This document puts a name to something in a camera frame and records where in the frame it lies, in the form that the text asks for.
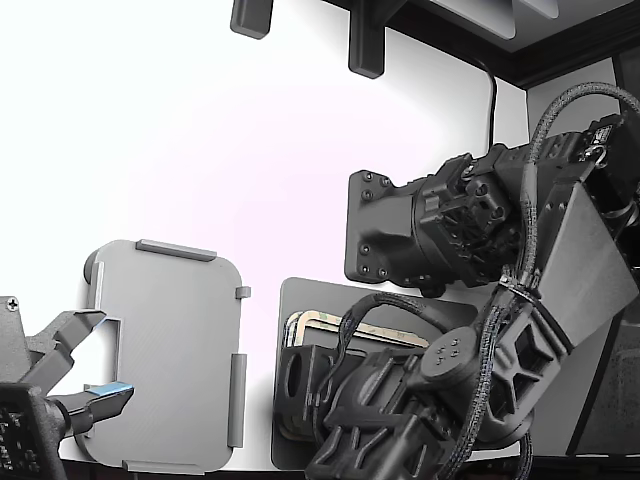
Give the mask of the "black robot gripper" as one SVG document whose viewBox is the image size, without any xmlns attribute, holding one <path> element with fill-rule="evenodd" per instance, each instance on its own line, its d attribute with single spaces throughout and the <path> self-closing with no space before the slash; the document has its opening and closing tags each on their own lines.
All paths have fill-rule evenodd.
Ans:
<svg viewBox="0 0 640 480">
<path fill-rule="evenodd" d="M 338 387 L 366 360 L 382 353 L 422 354 L 424 348 L 386 347 L 379 351 L 348 350 L 346 358 L 324 386 L 316 423 L 325 431 L 324 418 L 329 413 Z M 336 363 L 338 353 L 319 345 L 284 348 L 274 403 L 274 422 L 280 431 L 313 431 L 313 414 L 318 387 Z"/>
</svg>

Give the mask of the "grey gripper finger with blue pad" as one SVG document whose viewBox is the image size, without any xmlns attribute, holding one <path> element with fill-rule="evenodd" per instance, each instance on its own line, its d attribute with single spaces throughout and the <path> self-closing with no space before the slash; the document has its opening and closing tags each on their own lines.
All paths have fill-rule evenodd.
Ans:
<svg viewBox="0 0 640 480">
<path fill-rule="evenodd" d="M 73 368 L 74 349 L 106 318 L 101 310 L 64 311 L 39 333 L 27 337 L 31 367 L 23 382 L 49 393 Z"/>
<path fill-rule="evenodd" d="M 47 414 L 59 435 L 81 435 L 103 420 L 120 415 L 134 395 L 134 386 L 112 382 L 79 393 L 47 398 Z"/>
</svg>

